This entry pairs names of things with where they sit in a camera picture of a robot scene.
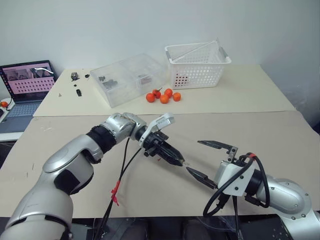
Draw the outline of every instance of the cardboard sheet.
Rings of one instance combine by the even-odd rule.
[[[149,123],[156,115],[142,115]],[[36,117],[12,148],[0,169],[0,216],[9,217],[21,198],[36,183],[45,161],[60,147],[106,116]],[[178,114],[176,123],[163,130],[190,167],[215,175],[225,150],[210,148],[197,140],[216,140],[239,148],[238,154],[254,152],[267,174],[288,178],[311,195],[320,209],[320,139],[297,111],[262,113]],[[105,154],[94,166],[91,183],[72,195],[74,218],[103,216],[119,177],[125,141]],[[128,158],[138,149],[130,141]],[[185,166],[173,166],[159,157],[139,154],[125,173],[112,217],[200,216],[214,193],[196,181]],[[239,198],[241,215],[273,213]],[[232,201],[220,215],[233,215]]]
[[[80,79],[71,81],[71,73]],[[113,113],[136,114],[246,113],[294,111],[295,108],[282,94],[259,65],[229,65],[216,87],[179,89],[181,101],[172,99],[168,104],[149,103],[142,95],[111,108],[100,94],[92,77],[85,78],[90,69],[66,69],[43,100],[35,117],[46,116],[105,116]]]

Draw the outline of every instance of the red cable tie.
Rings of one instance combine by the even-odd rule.
[[[256,157],[257,155],[255,155],[254,153],[251,153],[250,155],[249,155],[249,157],[250,158],[254,158],[254,157]]]
[[[114,187],[114,189],[111,190],[111,193],[112,193],[112,196],[111,196],[111,199],[113,202],[115,202],[118,206],[119,206],[119,203],[118,203],[118,199],[116,197],[116,194],[118,192],[118,188],[119,188],[119,185],[120,185],[120,180],[118,180],[116,182],[116,185]]]

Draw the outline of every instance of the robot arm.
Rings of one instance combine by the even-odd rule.
[[[217,141],[198,141],[201,144],[216,149],[227,149],[227,161],[222,161],[213,180],[195,169],[187,167],[189,173],[198,181],[212,189],[223,188],[224,184],[235,176],[244,164],[235,158],[237,147]],[[274,212],[281,218],[288,234],[293,240],[319,240],[320,214],[313,211],[311,198],[298,184],[288,179],[277,179],[267,175],[267,188],[269,189],[270,203]],[[239,175],[223,191],[219,197],[218,208],[227,203],[230,196],[243,196],[251,204],[261,206],[266,203],[265,184],[260,170],[250,165],[245,172]]]
[[[91,181],[92,165],[127,137],[139,141],[145,155],[158,154],[169,163],[182,166],[182,155],[165,142],[168,137],[160,132],[173,122],[173,115],[166,113],[147,128],[146,122],[132,113],[115,113],[87,134],[67,143],[45,162],[38,181],[20,201],[0,239],[72,239],[70,195]]]

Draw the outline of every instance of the white wall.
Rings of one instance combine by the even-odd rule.
[[[261,64],[313,124],[319,16],[319,0],[3,0],[0,65],[49,59],[61,73],[142,52],[166,63],[164,46],[218,36],[234,64]]]

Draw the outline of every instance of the transparent storage box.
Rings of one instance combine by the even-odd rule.
[[[173,89],[215,87],[231,63],[219,40],[165,47]]]
[[[90,74],[111,108],[151,92],[167,80],[165,68],[146,54],[94,69]]]

